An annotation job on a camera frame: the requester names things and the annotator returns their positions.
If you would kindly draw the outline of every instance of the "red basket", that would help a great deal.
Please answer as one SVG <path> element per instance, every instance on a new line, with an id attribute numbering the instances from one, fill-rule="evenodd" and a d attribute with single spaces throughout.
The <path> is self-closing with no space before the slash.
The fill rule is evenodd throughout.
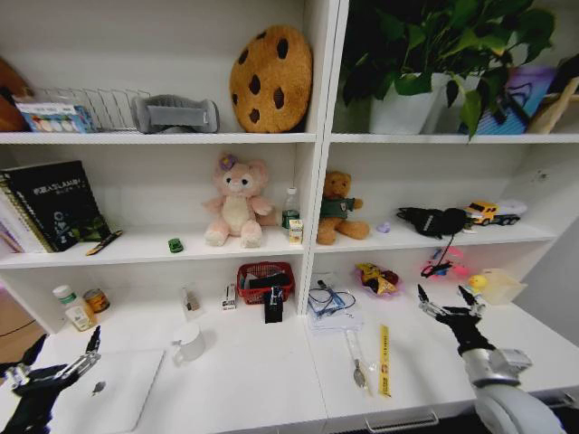
<path id="1" fill-rule="evenodd" d="M 290 293 L 295 287 L 291 265 L 287 262 L 259 262 L 257 264 L 245 264 L 237 271 L 237 294 L 243 297 L 247 305 L 259 305 L 263 303 L 263 294 L 271 291 L 271 288 L 243 289 L 242 281 L 248 274 L 257 278 L 267 278 L 273 274 L 285 273 L 289 276 L 290 283 L 281 287 L 283 291 L 283 301 L 287 301 Z"/>

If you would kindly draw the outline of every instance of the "gray object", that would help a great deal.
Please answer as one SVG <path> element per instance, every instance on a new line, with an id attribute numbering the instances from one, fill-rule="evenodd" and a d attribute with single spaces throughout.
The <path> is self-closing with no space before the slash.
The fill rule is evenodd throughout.
<path id="1" fill-rule="evenodd" d="M 354 370 L 354 381 L 358 387 L 365 388 L 365 376 L 360 369 L 360 361 L 358 359 L 354 360 L 354 365 L 356 366 Z"/>
<path id="2" fill-rule="evenodd" d="M 141 133 L 179 132 L 214 133 L 219 129 L 219 112 L 209 99 L 193 101 L 176 95 L 135 97 L 130 111 L 135 127 Z"/>

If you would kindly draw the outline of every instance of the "brown teddy bear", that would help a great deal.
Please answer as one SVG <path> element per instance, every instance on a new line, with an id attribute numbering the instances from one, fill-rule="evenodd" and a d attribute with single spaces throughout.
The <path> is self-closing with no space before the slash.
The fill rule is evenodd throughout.
<path id="1" fill-rule="evenodd" d="M 352 176 L 341 172 L 329 172 L 324 182 L 324 195 L 319 211 L 318 243 L 333 244 L 336 231 L 356 240 L 368 236 L 370 227 L 366 222 L 349 222 L 347 212 L 362 208 L 361 199 L 346 198 L 352 184 Z"/>

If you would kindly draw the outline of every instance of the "shelf board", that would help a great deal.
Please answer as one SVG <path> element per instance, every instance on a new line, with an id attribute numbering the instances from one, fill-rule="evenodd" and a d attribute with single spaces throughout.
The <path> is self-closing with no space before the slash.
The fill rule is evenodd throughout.
<path id="1" fill-rule="evenodd" d="M 459 144 L 466 145 L 469 138 L 460 134 L 390 135 L 390 134 L 340 134 L 332 133 L 332 143 L 392 143 L 392 144 Z M 579 143 L 579 134 L 521 134 L 514 136 L 475 136 L 472 145 L 490 144 L 553 144 Z"/>
<path id="2" fill-rule="evenodd" d="M 437 240 L 425 237 L 414 231 L 410 223 L 391 222 L 391 230 L 381 233 L 371 225 L 370 234 L 365 240 L 354 240 L 346 235 L 338 234 L 336 242 L 331 246 L 316 245 L 316 253 L 331 253 L 337 251 L 362 250 L 398 250 L 420 249 L 425 247 L 443 247 L 449 242 L 449 237 Z M 471 246 L 481 244 L 502 244 L 508 242 L 549 241 L 555 238 L 553 233 L 540 230 L 529 224 L 519 222 L 513 226 L 491 225 L 475 226 L 477 233 L 459 233 L 454 237 L 454 246 Z"/>
<path id="3" fill-rule="evenodd" d="M 188 259 L 224 259 L 255 256 L 299 255 L 301 245 L 288 243 L 282 228 L 263 228 L 261 247 L 247 249 L 238 237 L 230 237 L 222 247 L 205 244 L 205 227 L 193 225 L 149 225 L 125 229 L 123 235 L 94 256 L 85 253 L 96 242 L 82 242 L 59 253 L 9 253 L 0 259 L 0 269 L 35 269 L 86 265 L 164 262 Z M 167 241 L 179 238 L 185 250 L 171 253 Z"/>
<path id="4" fill-rule="evenodd" d="M 203 145 L 211 143 L 313 143 L 315 133 L 253 134 L 141 134 L 110 133 L 0 133 L 4 145 Z"/>

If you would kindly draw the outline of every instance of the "white desk surface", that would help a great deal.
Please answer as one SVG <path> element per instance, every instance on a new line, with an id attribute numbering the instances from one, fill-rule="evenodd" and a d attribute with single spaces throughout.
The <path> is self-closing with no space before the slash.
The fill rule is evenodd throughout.
<path id="1" fill-rule="evenodd" d="M 148 295 L 147 302 L 140 299 L 142 293 L 119 295 L 99 316 L 102 352 L 167 349 L 133 432 L 218 433 L 327 417 L 303 318 L 296 316 L 293 303 L 284 304 L 282 323 L 265 325 L 262 305 L 245 306 L 238 298 L 236 310 L 222 311 L 221 291 L 216 290 L 215 298 L 201 300 L 203 307 L 213 308 L 196 320 L 204 334 L 204 353 L 175 367 L 169 342 L 185 317 L 176 299 L 167 301 L 161 291 Z M 90 332 L 65 326 L 49 336 L 35 366 L 71 363 L 89 338 Z M 16 403 L 8 387 L 0 387 L 0 428 Z M 52 432 L 69 434 L 58 430 L 60 415 L 54 416 Z"/>
<path id="2" fill-rule="evenodd" d="M 341 278 L 351 282 L 349 287 L 355 288 L 353 294 L 364 311 L 365 324 L 357 335 L 369 363 L 379 363 L 380 325 L 389 327 L 392 397 L 378 395 L 378 372 L 370 373 L 368 379 L 373 397 L 357 388 L 344 334 L 313 335 L 306 325 L 330 419 L 474 400 L 454 335 L 419 309 L 414 284 L 406 285 L 397 297 L 382 299 L 354 287 L 350 277 Z M 454 285 L 428 282 L 422 286 L 431 301 L 466 306 Z M 579 386 L 579 348 L 519 307 L 488 306 L 479 329 L 496 347 L 521 349 L 533 361 L 521 374 L 524 390 Z"/>
<path id="3" fill-rule="evenodd" d="M 433 301 L 460 303 L 452 286 L 425 288 Z M 292 303 L 284 306 L 282 323 L 265 325 L 262 306 L 249 307 L 238 300 L 238 309 L 223 312 L 218 297 L 202 299 L 205 308 L 213 307 L 197 320 L 205 352 L 177 368 L 168 342 L 184 317 L 176 300 L 167 300 L 161 291 L 146 297 L 118 291 L 110 310 L 100 315 L 102 352 L 167 349 L 133 431 L 137 434 L 278 427 L 474 398 L 450 329 L 420 311 L 413 286 L 388 300 L 355 290 L 365 315 L 364 329 L 358 333 L 365 359 L 377 362 L 379 325 L 390 327 L 392 398 L 377 395 L 377 373 L 369 376 L 374 397 L 357 389 L 343 334 L 311 334 L 306 317 L 296 316 Z M 534 366 L 522 374 L 525 390 L 579 386 L 579 348 L 518 307 L 489 307 L 480 329 L 496 346 L 522 349 L 533 360 Z M 66 326 L 47 339 L 36 366 L 70 363 L 89 337 Z M 16 403 L 8 388 L 0 387 L 1 427 Z M 53 428 L 58 427 L 56 416 Z"/>

